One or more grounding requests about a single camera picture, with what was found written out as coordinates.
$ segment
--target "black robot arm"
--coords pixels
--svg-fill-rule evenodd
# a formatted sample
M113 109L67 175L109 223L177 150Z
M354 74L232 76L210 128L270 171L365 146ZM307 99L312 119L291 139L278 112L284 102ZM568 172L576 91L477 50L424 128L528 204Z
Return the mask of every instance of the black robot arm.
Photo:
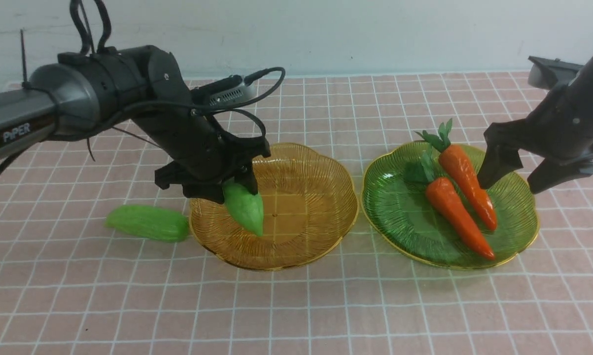
M549 90L525 119L492 123L487 154L478 173L481 187L521 169L519 149L544 158L528 176L532 193L593 175L593 57L586 65L530 57L528 83Z
M58 54L57 63L35 70L21 89L0 94L0 171L35 143L84 140L131 119L173 160L155 172L160 188L180 184L187 198L222 204L222 183L234 178L257 193L252 160L271 153L263 123L240 107L276 90L285 70L231 76L189 90L171 53L152 45L105 47L111 26L103 3L96 3L104 22L96 51L87 54L94 45L77 16L80 1L72 0L82 50ZM276 84L254 97L251 84L274 71L281 73ZM227 111L246 115L261 135L240 138L224 130L215 115Z

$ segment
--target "orange carrot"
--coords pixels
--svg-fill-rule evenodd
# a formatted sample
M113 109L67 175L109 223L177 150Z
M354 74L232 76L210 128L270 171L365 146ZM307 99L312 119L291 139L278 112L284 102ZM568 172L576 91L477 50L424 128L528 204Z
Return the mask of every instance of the orange carrot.
M425 196L430 204L454 227L465 245L483 258L494 260L491 246L463 206L463 201L456 193L452 182L447 177L434 178L432 157L427 151L421 157L421 165L429 182Z
M417 134L441 153L439 164L441 164L443 170L456 182L484 224L487 225L490 231L495 231L497 228L497 215L495 215L491 199L487 191L481 189L472 161L465 153L465 150L460 145L450 142L448 135L451 130L452 119L447 124L441 123L438 136L431 135L427 131L417 132Z

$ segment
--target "plate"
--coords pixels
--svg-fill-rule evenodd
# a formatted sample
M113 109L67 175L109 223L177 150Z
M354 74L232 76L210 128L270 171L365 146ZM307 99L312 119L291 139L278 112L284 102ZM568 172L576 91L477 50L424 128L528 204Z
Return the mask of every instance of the plate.
M242 229L224 205L190 201L196 240L218 258L249 270L298 267L328 254L355 224L359 201L350 173L307 146L278 143L253 160L263 198L263 236Z
M485 153L474 146L460 146L478 172ZM494 250L495 260L486 260L470 251L445 218L430 205L424 189L404 178L404 169L418 162L426 149L429 144L425 142L403 144L371 162L364 175L361 196L364 214L393 247L429 265L463 270L502 265L535 241L540 228L535 197L526 180L517 173L510 173L487 190L497 214L498 227L494 232L484 227L457 188L465 208ZM435 162L438 155L438 151L432 152ZM435 167L437 176L446 176L438 164Z

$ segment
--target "green chayote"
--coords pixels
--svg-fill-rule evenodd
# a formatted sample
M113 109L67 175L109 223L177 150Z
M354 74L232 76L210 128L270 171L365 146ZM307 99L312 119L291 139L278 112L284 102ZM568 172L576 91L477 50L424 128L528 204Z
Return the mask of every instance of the green chayote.
M255 234L263 236L263 200L260 194L252 195L244 186L235 182L226 182L224 204L231 217L241 227Z

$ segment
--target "bitter melon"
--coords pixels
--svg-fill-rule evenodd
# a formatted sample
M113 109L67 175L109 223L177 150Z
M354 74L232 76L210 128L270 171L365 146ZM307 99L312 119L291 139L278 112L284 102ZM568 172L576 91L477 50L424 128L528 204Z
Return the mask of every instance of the bitter melon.
M108 214L105 226L125 234L177 243L189 236L189 221L177 211L148 205L121 205Z

